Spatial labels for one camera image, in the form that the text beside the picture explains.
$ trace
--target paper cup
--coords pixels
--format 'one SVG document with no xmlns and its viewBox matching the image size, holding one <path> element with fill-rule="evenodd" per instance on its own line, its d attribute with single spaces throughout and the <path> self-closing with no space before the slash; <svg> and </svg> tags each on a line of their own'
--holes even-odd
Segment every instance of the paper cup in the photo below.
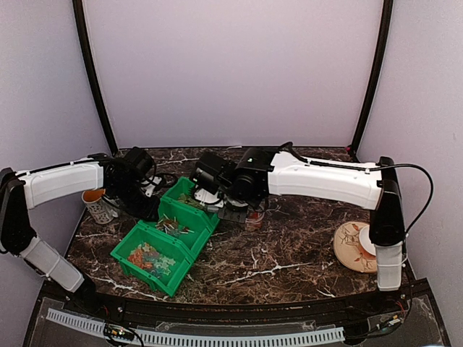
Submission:
<svg viewBox="0 0 463 347">
<path fill-rule="evenodd" d="M 108 224 L 119 217 L 119 212 L 103 200 L 105 191 L 105 189 L 97 189 L 82 193 L 82 201 L 98 224 Z"/>
</svg>

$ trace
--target dark brown marble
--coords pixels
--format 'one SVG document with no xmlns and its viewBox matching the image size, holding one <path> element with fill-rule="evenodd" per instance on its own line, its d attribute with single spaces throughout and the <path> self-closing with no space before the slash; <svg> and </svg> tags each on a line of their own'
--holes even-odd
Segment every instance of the dark brown marble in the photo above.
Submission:
<svg viewBox="0 0 463 347">
<path fill-rule="evenodd" d="M 188 176 L 205 148 L 149 150 L 158 172 Z M 243 149 L 210 148 L 237 160 Z M 349 161 L 341 148 L 297 148 L 314 158 Z M 86 213 L 68 259 L 96 282 L 98 291 L 138 299 L 196 304 L 275 304 L 372 291 L 376 275 L 345 268 L 333 252 L 334 231 L 344 222 L 368 222 L 369 212 L 342 202 L 271 197 L 263 227 L 246 231 L 221 222 L 174 298 L 123 274 L 110 251 L 137 222 L 123 214 L 100 226 Z"/>
</svg>

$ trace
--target lavender wall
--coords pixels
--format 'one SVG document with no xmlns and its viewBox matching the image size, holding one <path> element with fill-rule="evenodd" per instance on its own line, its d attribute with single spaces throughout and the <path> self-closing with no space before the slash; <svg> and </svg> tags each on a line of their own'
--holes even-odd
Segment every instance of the lavender wall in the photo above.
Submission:
<svg viewBox="0 0 463 347">
<path fill-rule="evenodd" d="M 0 168 L 40 168 L 105 151 L 72 2 L 0 1 Z M 71 196 L 31 211 L 34 228 L 64 252 L 82 213 Z M 1 345 L 22 345 L 40 278 L 0 256 Z"/>
<path fill-rule="evenodd" d="M 417 277 L 428 277 L 453 346 L 463 346 L 463 4 L 396 1 L 381 80 L 361 160 L 389 155 L 426 167 L 436 183 L 429 211 L 409 238 Z M 427 179 L 399 172 L 407 221 Z"/>
<path fill-rule="evenodd" d="M 116 140 L 348 145 L 382 1 L 85 1 Z"/>
</svg>

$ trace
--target black frame pole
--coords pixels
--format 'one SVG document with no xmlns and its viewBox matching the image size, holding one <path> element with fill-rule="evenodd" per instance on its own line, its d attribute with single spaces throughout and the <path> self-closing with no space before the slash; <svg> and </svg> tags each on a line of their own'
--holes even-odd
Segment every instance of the black frame pole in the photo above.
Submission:
<svg viewBox="0 0 463 347">
<path fill-rule="evenodd" d="M 109 123 L 108 113 L 101 95 L 100 85 L 96 76 L 95 64 L 93 63 L 92 51 L 90 49 L 90 40 L 88 38 L 87 25 L 85 24 L 85 15 L 82 0 L 72 0 L 74 6 L 75 24 L 77 26 L 77 34 L 79 35 L 80 49 L 84 58 L 85 69 L 87 70 L 88 82 L 92 90 L 93 100 L 95 101 L 98 117 L 100 118 L 101 126 L 103 127 L 104 135 L 109 146 L 109 150 L 114 155 L 119 148 L 114 138 L 114 133 Z"/>
<path fill-rule="evenodd" d="M 357 128 L 355 129 L 355 134 L 352 139 L 352 143 L 350 146 L 348 146 L 349 154 L 353 158 L 357 157 L 357 151 L 362 141 L 363 133 L 365 132 L 365 127 L 367 126 L 371 106 L 373 104 L 376 88 L 378 86 L 379 75 L 381 73 L 381 67 L 383 66 L 384 52 L 386 51 L 386 43 L 388 40 L 389 25 L 391 24 L 393 4 L 394 0 L 384 0 L 383 2 L 383 14 L 381 15 L 378 42 L 376 43 L 375 57 L 373 58 L 373 66 L 371 68 L 370 80 L 368 81 L 367 92 L 363 101 L 363 106 L 360 112 Z"/>
</svg>

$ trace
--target wire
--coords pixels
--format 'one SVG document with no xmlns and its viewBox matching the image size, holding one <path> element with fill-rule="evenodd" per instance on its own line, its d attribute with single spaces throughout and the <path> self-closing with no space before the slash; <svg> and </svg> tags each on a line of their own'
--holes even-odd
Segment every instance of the wire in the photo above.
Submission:
<svg viewBox="0 0 463 347">
<path fill-rule="evenodd" d="M 293 157 L 295 157 L 297 160 L 302 161 L 303 163 L 309 163 L 309 160 L 307 158 L 302 157 L 300 154 L 298 154 L 292 147 L 293 143 L 291 141 L 285 142 L 283 145 L 278 147 L 278 151 L 281 152 L 284 148 L 288 149 L 288 152 L 292 154 Z"/>
<path fill-rule="evenodd" d="M 123 326 L 121 325 L 120 322 L 115 322 L 115 321 L 113 321 L 113 320 L 111 319 L 111 315 L 110 315 L 109 310 L 108 310 L 108 307 L 106 307 L 106 305 L 101 306 L 101 307 L 98 309 L 98 311 L 96 311 L 95 313 L 90 313 L 88 310 L 86 310 L 85 308 L 83 308 L 82 306 L 80 306 L 75 300 L 72 300 L 72 303 L 73 303 L 75 306 L 79 307 L 79 308 L 80 308 L 82 311 L 84 311 L 86 314 L 88 314 L 88 315 L 90 315 L 91 317 L 94 317 L 94 318 L 97 318 L 97 317 L 95 316 L 96 313 L 98 313 L 101 309 L 104 309 L 105 312 L 106 312 L 106 319 L 103 320 L 104 322 L 108 322 L 108 323 L 111 323 L 111 324 L 115 324 L 115 325 L 117 325 L 117 326 L 119 326 L 119 327 L 123 327 Z M 145 347 L 145 343 L 143 342 L 143 339 L 141 338 L 140 335 L 138 335 L 138 333 L 137 333 L 135 330 L 133 330 L 133 329 L 130 328 L 130 327 L 123 327 L 123 328 L 126 329 L 126 330 L 128 330 L 128 331 L 130 331 L 130 332 L 139 340 L 140 346 L 141 346 L 141 347 Z M 109 337 L 109 339 L 110 339 L 111 341 L 113 341 L 113 342 L 118 343 L 117 341 L 113 340 L 111 337 Z"/>
<path fill-rule="evenodd" d="M 416 165 L 416 164 L 404 163 L 404 164 L 393 164 L 393 165 L 390 165 L 390 166 L 380 166 L 380 167 L 377 167 L 377 168 L 363 168 L 363 167 L 359 167 L 359 166 L 339 165 L 339 164 L 324 163 L 324 162 L 318 162 L 318 161 L 312 160 L 312 161 L 310 161 L 310 165 L 327 166 L 327 167 L 331 167 L 331 168 L 345 168 L 345 169 L 351 169 L 351 170 L 357 170 L 357 171 L 369 170 L 369 172 L 382 171 L 382 170 L 387 170 L 387 169 L 390 169 L 390 168 L 415 168 L 415 169 L 420 170 L 421 172 L 423 172 L 426 175 L 426 177 L 428 178 L 429 185 L 430 185 L 429 197 L 428 197 L 428 200 L 426 200 L 426 203 L 423 206 L 423 208 L 421 209 L 421 211 L 417 214 L 415 219 L 408 225 L 407 229 L 405 230 L 405 234 L 408 234 L 408 232 L 413 227 L 413 225 L 416 224 L 416 222 L 418 222 L 418 220 L 421 218 L 423 213 L 428 209 L 429 204 L 431 203 L 431 200 L 432 200 L 433 195 L 434 195 L 433 178 L 431 177 L 429 172 L 426 171 L 425 168 L 423 168 L 422 166 Z"/>
<path fill-rule="evenodd" d="M 408 316 L 410 315 L 410 312 L 412 311 L 412 307 L 413 307 L 412 282 L 411 282 L 410 277 L 408 276 L 407 272 L 405 272 L 405 275 L 407 276 L 407 280 L 408 280 L 408 283 L 409 283 L 409 300 L 410 300 L 410 304 L 408 306 L 407 313 L 405 313 L 404 317 L 402 318 L 402 322 L 397 324 L 397 325 L 391 326 L 389 328 L 389 330 L 387 330 L 386 332 L 383 332 L 383 333 L 376 333 L 375 334 L 375 332 L 378 331 L 378 326 L 376 325 L 374 328 L 370 329 L 366 333 L 363 333 L 363 334 L 360 334 L 360 335 L 353 335 L 353 336 L 346 335 L 346 338 L 351 339 L 351 340 L 360 339 L 360 338 L 382 338 L 383 336 L 392 334 L 393 332 L 395 332 L 397 329 L 399 329 L 405 323 L 405 321 L 407 320 Z M 404 307 L 402 306 L 402 303 L 400 303 L 400 306 L 401 306 L 402 312 L 403 312 Z"/>
<path fill-rule="evenodd" d="M 422 214 L 428 209 L 428 206 L 431 203 L 431 200 L 432 200 L 433 195 L 434 195 L 433 178 L 431 177 L 429 172 L 426 171 L 426 169 L 424 169 L 423 167 L 421 167 L 419 165 L 415 165 L 415 164 L 393 164 L 393 165 L 390 165 L 390 166 L 381 166 L 380 168 L 371 168 L 370 171 L 381 171 L 381 170 L 386 170 L 387 168 L 416 168 L 417 170 L 420 170 L 421 172 L 423 172 L 426 175 L 426 177 L 428 178 L 428 180 L 429 180 L 430 191 L 429 191 L 428 200 L 426 201 L 425 205 L 421 209 L 420 213 L 417 214 L 415 219 L 410 223 L 407 230 L 405 231 L 405 233 L 408 234 L 410 229 L 413 227 L 414 224 L 416 224 L 416 222 L 418 222 L 418 220 L 421 218 Z"/>
</svg>

